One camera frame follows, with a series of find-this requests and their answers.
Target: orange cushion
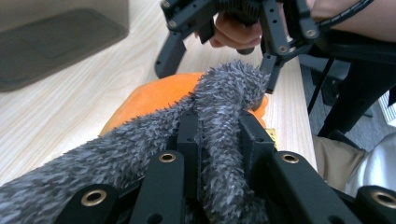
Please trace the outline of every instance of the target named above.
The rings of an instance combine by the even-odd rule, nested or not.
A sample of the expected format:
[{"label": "orange cushion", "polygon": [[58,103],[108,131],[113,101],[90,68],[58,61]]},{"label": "orange cushion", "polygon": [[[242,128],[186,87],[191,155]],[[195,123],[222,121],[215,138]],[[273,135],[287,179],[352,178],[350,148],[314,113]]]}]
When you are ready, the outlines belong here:
[{"label": "orange cushion", "polygon": [[[158,109],[164,109],[174,105],[183,96],[194,90],[202,74],[203,73],[188,73],[173,75],[138,87],[116,110],[100,132],[100,135],[104,135],[131,119],[145,116]],[[262,120],[262,116],[264,116],[267,104],[267,97],[263,97],[260,107],[255,111],[249,111],[264,128],[265,123]]]}]

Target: black wire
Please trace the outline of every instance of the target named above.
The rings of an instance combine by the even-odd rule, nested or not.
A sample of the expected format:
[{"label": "black wire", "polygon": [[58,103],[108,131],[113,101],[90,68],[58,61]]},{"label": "black wire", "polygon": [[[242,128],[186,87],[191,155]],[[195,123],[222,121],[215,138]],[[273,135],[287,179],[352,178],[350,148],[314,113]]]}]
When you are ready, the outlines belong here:
[{"label": "black wire", "polygon": [[326,21],[320,21],[317,23],[318,28],[320,31],[329,30],[332,26],[346,21],[347,19],[351,18],[352,16],[356,15],[358,12],[362,11],[364,8],[369,6],[374,0],[360,0],[355,5],[350,7],[349,9],[345,10],[341,14],[334,16],[331,19]]}]

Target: gray furry toy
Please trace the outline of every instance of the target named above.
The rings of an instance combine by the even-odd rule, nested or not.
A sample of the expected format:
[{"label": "gray furry toy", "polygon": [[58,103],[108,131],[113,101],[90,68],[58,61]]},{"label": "gray furry toy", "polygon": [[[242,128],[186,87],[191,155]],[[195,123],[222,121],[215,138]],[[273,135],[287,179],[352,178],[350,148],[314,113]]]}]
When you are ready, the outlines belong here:
[{"label": "gray furry toy", "polygon": [[213,223],[263,223],[263,200],[243,174],[238,117],[259,103],[268,75],[232,62],[209,70],[194,92],[164,110],[133,119],[0,188],[0,223],[52,223],[68,200],[91,184],[124,189],[145,174],[150,157],[166,149],[180,115],[193,109],[203,123],[208,157],[203,205]]}]

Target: floor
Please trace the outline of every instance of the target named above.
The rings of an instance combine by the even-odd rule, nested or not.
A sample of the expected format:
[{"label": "floor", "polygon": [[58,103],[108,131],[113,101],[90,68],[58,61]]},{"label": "floor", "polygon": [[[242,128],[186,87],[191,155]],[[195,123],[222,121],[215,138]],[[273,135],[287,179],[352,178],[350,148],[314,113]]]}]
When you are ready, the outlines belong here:
[{"label": "floor", "polygon": [[[305,99],[307,104],[314,92],[315,85],[313,82],[312,71],[322,71],[326,60],[313,58],[311,56],[300,56],[300,64],[302,65],[303,83],[305,89]],[[344,77],[347,74],[348,64],[337,62],[336,66],[332,67],[330,71],[331,76]],[[309,121],[313,134],[317,134],[323,125],[323,120],[331,110],[329,105],[323,104],[321,93],[309,115]],[[356,145],[366,150],[371,150],[375,145],[388,133],[396,132],[396,128],[388,126],[382,114],[379,102],[376,102],[372,107],[372,118],[363,116],[353,129],[346,133],[346,137],[352,140]]]}]

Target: black chair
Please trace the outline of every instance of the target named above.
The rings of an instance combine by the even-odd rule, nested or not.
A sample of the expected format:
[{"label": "black chair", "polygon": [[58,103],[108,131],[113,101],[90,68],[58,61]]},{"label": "black chair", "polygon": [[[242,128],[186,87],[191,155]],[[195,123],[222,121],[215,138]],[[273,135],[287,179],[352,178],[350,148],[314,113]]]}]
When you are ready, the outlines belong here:
[{"label": "black chair", "polygon": [[334,139],[332,135],[335,134],[343,137],[381,95],[389,90],[396,91],[396,43],[331,30],[320,36],[309,54],[327,57],[329,61],[316,86],[308,113],[334,59],[350,62],[338,98],[318,136]]}]

